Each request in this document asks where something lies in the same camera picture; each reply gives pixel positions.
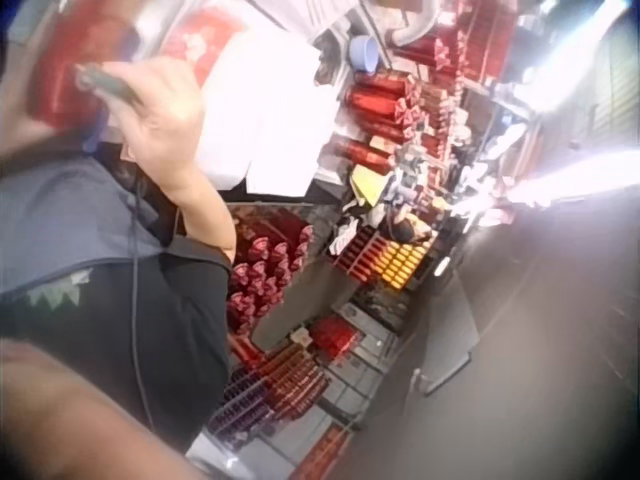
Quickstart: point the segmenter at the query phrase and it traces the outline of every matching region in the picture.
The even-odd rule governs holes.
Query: earphone wire
[[[142,380],[142,371],[140,369],[140,357],[138,354],[138,283],[139,283],[139,263],[140,257],[138,252],[138,217],[140,215],[141,201],[142,201],[142,188],[143,177],[139,168],[136,168],[134,190],[135,190],[135,207],[132,215],[131,228],[132,241],[133,241],[133,278],[131,287],[131,356],[133,360],[133,370],[136,376],[136,383],[138,385],[138,392],[140,394],[140,401],[142,402],[142,408],[144,414],[147,417],[147,422],[151,431],[155,433],[155,424],[153,422],[153,416],[151,415],[151,408],[149,407],[149,400],[147,398],[147,392]]]

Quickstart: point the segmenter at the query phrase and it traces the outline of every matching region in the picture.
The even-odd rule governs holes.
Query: person
[[[367,214],[367,223],[373,224],[377,222],[375,208]],[[426,242],[431,238],[433,232],[431,227],[420,220],[413,213],[411,205],[405,204],[401,207],[387,207],[383,212],[384,217],[378,223],[378,233],[392,242],[399,244],[419,244]]]
[[[31,345],[0,341],[5,480],[202,480],[111,399]]]
[[[33,145],[51,129],[18,108],[13,77],[0,101],[0,337],[59,358],[185,452],[228,379],[235,228],[194,161],[203,101],[191,68],[160,57],[102,69],[135,92],[131,105],[97,94],[186,235],[164,245],[146,228],[153,208],[101,163]]]

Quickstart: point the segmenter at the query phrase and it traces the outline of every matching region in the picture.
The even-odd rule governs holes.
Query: black shirt
[[[184,237],[139,264],[142,380],[155,433],[179,452],[209,420],[227,382],[229,268],[221,252]],[[52,309],[28,296],[0,305],[0,336],[43,348],[149,426],[133,368],[131,287],[131,263],[95,266],[78,287],[77,305],[65,297]]]

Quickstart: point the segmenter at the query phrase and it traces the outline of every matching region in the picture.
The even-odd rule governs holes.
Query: floor
[[[420,292],[419,328],[330,478],[628,478],[612,468],[638,438],[639,200],[477,232],[458,270],[481,337],[472,362],[408,394],[429,332]]]
[[[359,286],[326,257],[316,257],[286,290],[284,303],[260,320],[253,342],[265,351],[272,349],[303,322],[345,304]]]

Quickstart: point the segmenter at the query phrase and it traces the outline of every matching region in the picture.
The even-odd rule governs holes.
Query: blue cup
[[[361,72],[373,73],[380,61],[378,42],[369,35],[353,37],[349,43],[351,66]]]

